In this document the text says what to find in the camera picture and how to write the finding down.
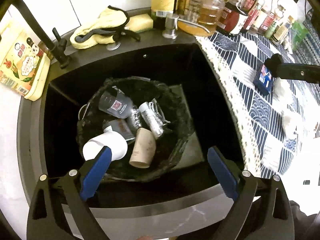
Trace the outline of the silver foil cup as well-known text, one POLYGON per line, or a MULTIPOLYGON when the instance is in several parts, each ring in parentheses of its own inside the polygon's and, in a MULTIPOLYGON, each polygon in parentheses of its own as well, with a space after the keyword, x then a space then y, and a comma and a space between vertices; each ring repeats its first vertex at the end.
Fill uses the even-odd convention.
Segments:
POLYGON ((139 106, 139 111, 155 139, 159 139, 164 133, 163 122, 161 119, 151 109, 148 102, 142 103, 139 106))

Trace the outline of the black kitchen sink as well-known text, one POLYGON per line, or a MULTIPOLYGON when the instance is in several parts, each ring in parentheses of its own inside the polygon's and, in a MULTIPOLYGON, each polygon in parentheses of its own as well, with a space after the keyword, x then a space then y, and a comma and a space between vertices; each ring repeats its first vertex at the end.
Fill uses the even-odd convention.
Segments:
POLYGON ((169 124, 149 168, 131 166, 129 156, 113 162, 88 200, 102 229, 111 239, 212 231, 233 201, 208 164, 208 149, 217 146, 239 166, 244 160, 235 118, 196 39, 179 34, 168 40, 151 30, 139 42, 124 38, 114 51, 68 46, 67 54, 66 68, 50 64, 41 98, 20 104, 18 164, 27 201, 40 175, 58 178, 83 165, 83 145, 113 119, 91 102, 111 81, 112 92, 121 90, 134 104, 122 122, 127 131, 146 127, 138 108, 153 99, 169 124))

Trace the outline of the black lined trash bin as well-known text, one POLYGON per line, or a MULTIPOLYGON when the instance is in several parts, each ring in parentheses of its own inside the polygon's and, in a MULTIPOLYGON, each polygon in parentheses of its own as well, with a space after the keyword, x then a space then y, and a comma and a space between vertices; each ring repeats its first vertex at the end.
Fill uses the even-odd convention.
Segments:
POLYGON ((134 143, 128 145, 124 158, 114 161, 104 175, 103 183, 118 181, 147 182, 171 171, 182 160, 187 142, 194 133, 192 117, 181 85, 168 86, 160 81, 146 80, 138 77, 122 79, 106 79, 104 84, 89 99, 85 108, 86 113, 77 123, 77 142, 79 150, 89 139, 101 135, 109 121, 116 117, 111 116, 98 108, 99 99, 103 92, 122 92, 134 104, 134 109, 125 121, 133 134, 139 128, 148 128, 148 125, 138 113, 138 107, 144 102, 157 100, 168 124, 164 127, 164 134, 156 140, 156 153, 150 167, 135 168, 129 164, 134 143))

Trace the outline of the black kitchen faucet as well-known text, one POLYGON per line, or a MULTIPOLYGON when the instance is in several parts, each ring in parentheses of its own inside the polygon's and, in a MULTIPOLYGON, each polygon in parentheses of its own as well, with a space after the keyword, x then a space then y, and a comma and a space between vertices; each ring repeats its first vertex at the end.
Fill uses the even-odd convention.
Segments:
POLYGON ((46 34, 46 32, 41 28, 23 0, 13 0, 11 4, 20 12, 29 27, 31 27, 33 32, 46 45, 53 57, 57 59, 57 61, 60 63, 60 68, 65 69, 72 60, 69 55, 65 54, 67 40, 59 35, 56 28, 53 28, 52 32, 57 40, 57 42, 54 43, 46 34))

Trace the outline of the crumpled white tissue upper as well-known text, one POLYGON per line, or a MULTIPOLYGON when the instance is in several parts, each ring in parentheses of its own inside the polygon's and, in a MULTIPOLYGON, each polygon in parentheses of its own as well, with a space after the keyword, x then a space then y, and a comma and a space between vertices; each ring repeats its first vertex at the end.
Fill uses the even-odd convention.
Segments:
POLYGON ((290 85, 289 83, 281 79, 279 77, 276 77, 276 79, 273 82, 273 93, 276 96, 276 98, 280 100, 286 100, 287 95, 290 92, 290 85))

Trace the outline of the green label bottle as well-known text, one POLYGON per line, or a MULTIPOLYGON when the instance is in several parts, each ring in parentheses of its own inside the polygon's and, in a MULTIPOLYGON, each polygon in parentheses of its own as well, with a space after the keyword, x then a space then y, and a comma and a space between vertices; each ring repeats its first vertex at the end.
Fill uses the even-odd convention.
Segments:
POLYGON ((293 24, 291 30, 291 47, 292 50, 295 51, 309 32, 302 23, 297 21, 293 24))

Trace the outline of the blue snack packet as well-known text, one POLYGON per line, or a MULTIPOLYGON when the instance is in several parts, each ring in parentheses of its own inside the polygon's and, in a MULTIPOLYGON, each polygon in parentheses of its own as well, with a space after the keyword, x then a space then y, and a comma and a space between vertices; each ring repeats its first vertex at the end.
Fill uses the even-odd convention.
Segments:
POLYGON ((257 69, 253 84, 263 95, 270 94, 273 85, 272 73, 264 64, 257 69))

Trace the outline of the red label sauce bottle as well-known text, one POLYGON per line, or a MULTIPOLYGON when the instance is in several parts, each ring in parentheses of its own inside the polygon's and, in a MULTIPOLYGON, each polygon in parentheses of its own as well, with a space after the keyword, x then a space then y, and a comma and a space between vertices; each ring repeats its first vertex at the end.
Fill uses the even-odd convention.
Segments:
POLYGON ((258 0, 257 5, 255 5, 253 10, 248 14, 248 18, 241 30, 242 33, 246 33, 250 29, 253 22, 258 16, 260 8, 264 5, 264 3, 265 3, 265 0, 258 0))

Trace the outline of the white paper cup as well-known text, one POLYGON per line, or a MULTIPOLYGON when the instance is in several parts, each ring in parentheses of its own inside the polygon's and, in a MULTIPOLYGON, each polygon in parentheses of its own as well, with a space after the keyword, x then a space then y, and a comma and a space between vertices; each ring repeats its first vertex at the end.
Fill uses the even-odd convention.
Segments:
POLYGON ((120 133, 114 131, 111 126, 108 126, 103 134, 90 139, 84 144, 82 149, 84 159, 94 159, 104 146, 111 150, 112 161, 122 159, 128 149, 125 138, 120 133))

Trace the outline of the dark soy sauce bottle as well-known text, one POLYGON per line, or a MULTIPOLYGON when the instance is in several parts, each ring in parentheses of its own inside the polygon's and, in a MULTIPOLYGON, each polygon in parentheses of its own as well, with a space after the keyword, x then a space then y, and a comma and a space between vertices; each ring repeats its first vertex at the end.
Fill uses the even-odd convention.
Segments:
POLYGON ((217 22, 217 31, 225 35, 238 35, 257 4, 258 0, 227 2, 217 22))

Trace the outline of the crumpled foil wrapper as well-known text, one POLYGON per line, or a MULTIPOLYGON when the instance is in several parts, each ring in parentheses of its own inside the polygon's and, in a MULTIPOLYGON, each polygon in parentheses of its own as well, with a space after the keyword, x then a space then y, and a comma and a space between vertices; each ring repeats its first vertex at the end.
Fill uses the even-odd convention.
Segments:
POLYGON ((133 134, 136 134, 140 128, 143 128, 143 119, 136 105, 133 105, 126 123, 133 134))

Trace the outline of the large cooking oil jug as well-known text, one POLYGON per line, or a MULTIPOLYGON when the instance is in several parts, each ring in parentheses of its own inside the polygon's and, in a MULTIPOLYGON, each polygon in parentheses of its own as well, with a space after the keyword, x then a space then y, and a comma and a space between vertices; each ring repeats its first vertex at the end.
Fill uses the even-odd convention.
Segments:
POLYGON ((227 2, 228 0, 178 0, 178 28, 194 36, 213 35, 227 2))

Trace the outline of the yellow dish soap box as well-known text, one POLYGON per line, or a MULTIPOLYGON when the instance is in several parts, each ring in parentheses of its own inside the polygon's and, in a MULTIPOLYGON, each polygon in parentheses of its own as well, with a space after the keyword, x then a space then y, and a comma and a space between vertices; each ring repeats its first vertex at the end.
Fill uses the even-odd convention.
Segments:
POLYGON ((1 30, 1 84, 30 101, 38 100, 50 59, 24 30, 8 24, 1 30))

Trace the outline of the steel soap dispenser pump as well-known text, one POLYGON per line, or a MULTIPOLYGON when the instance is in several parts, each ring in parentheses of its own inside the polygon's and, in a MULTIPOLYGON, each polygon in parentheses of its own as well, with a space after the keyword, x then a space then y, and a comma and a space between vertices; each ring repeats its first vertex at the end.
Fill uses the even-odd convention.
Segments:
POLYGON ((177 14, 169 13, 165 18, 165 30, 162 32, 162 36, 170 40, 175 40, 178 36, 176 34, 176 31, 178 30, 178 22, 183 22, 190 26, 200 28, 206 33, 210 34, 210 31, 206 27, 194 22, 181 19, 177 14))

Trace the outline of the yellow cleaning cloth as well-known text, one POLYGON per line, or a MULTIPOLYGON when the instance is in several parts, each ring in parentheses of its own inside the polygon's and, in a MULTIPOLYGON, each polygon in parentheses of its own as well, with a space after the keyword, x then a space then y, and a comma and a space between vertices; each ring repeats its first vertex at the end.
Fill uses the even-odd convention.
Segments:
POLYGON ((87 49, 97 44, 117 43, 123 36, 140 41, 140 35, 126 27, 130 21, 127 11, 108 6, 95 20, 78 27, 70 37, 75 49, 87 49))

